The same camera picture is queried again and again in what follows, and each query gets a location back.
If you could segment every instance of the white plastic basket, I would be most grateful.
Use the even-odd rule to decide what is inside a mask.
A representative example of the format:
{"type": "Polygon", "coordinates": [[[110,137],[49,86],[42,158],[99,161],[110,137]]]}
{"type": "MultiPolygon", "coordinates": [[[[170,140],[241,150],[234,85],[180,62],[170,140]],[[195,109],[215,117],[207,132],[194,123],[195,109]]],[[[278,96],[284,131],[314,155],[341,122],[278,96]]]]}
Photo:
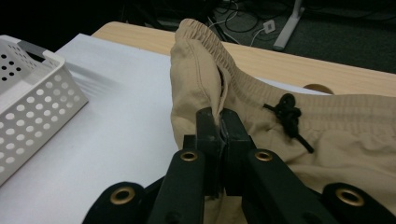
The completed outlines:
{"type": "Polygon", "coordinates": [[[49,50],[0,35],[0,185],[88,102],[64,63],[49,50]]]}

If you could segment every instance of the beige pants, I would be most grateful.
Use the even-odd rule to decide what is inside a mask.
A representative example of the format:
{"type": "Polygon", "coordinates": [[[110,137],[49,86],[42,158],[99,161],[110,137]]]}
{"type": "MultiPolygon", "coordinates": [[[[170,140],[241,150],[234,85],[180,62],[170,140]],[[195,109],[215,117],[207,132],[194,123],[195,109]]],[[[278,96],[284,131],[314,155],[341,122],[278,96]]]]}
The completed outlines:
{"type": "MultiPolygon", "coordinates": [[[[334,182],[365,190],[396,215],[396,98],[292,93],[300,135],[313,154],[285,135],[273,112],[287,91],[236,67],[219,39],[198,21],[184,20],[171,51],[172,125],[179,148],[195,134],[195,113],[211,106],[235,111],[258,148],[273,150],[311,189],[334,182]]],[[[205,223],[246,223],[239,197],[205,200],[205,223]]]]}

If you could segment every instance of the black drawstring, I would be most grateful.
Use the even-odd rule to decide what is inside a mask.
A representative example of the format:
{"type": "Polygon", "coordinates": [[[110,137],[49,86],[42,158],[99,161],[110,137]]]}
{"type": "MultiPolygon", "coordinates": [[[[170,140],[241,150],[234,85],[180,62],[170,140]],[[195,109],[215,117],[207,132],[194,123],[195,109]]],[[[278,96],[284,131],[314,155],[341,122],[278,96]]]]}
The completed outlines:
{"type": "Polygon", "coordinates": [[[280,120],[285,133],[290,138],[296,138],[309,153],[313,153],[314,149],[303,139],[298,133],[298,118],[302,115],[301,110],[297,107],[294,96],[286,93],[280,98],[279,104],[275,107],[265,104],[264,108],[273,111],[280,120]]]}

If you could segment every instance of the drawstring cord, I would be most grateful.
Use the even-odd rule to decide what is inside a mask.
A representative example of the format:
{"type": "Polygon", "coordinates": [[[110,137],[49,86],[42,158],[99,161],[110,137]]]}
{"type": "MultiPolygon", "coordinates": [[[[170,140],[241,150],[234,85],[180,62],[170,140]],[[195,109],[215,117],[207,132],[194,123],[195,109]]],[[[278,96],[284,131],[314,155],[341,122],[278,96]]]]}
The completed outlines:
{"type": "Polygon", "coordinates": [[[292,94],[286,93],[280,98],[279,104],[275,107],[264,104],[264,108],[273,111],[283,126],[283,130],[290,138],[296,138],[309,153],[313,153],[314,149],[300,136],[298,132],[298,118],[302,115],[301,110],[294,107],[296,104],[292,94]]]}

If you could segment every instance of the dark background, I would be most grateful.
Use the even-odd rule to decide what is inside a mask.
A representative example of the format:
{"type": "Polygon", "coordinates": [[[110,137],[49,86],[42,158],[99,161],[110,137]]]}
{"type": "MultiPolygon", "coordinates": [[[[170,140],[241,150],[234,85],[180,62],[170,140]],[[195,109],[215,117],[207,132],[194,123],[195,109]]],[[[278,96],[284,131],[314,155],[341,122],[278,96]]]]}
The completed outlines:
{"type": "MultiPolygon", "coordinates": [[[[272,50],[293,0],[2,1],[0,35],[56,51],[77,34],[110,21],[175,31],[184,18],[210,25],[223,41],[272,50]],[[276,30],[258,33],[274,20],[276,30]]],[[[305,0],[305,13],[283,53],[396,74],[396,1],[305,0]]]]}

